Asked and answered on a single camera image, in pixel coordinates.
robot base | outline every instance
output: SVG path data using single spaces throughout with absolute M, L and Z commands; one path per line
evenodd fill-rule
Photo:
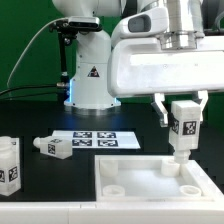
M 75 106 L 68 106 L 65 104 L 65 111 L 84 116 L 104 116 L 108 114 L 118 113 L 120 109 L 121 109 L 120 105 L 106 109 L 85 109 L 85 108 L 78 108 Z

black table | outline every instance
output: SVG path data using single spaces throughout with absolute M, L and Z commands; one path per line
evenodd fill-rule
M 53 130 L 134 131 L 141 149 L 80 149 L 60 160 L 33 146 L 35 137 L 52 135 Z M 2 101 L 0 136 L 20 138 L 22 188 L 10 197 L 0 196 L 0 202 L 94 201 L 95 155 L 172 155 L 168 132 L 148 104 L 123 104 L 118 113 L 96 117 L 65 112 L 57 102 Z M 199 149 L 191 158 L 224 192 L 223 136 L 203 125 Z

white cube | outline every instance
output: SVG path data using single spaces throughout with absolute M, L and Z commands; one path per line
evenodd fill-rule
M 170 128 L 169 143 L 175 150 L 198 148 L 201 107 L 192 100 L 174 101 L 171 105 L 174 125 Z

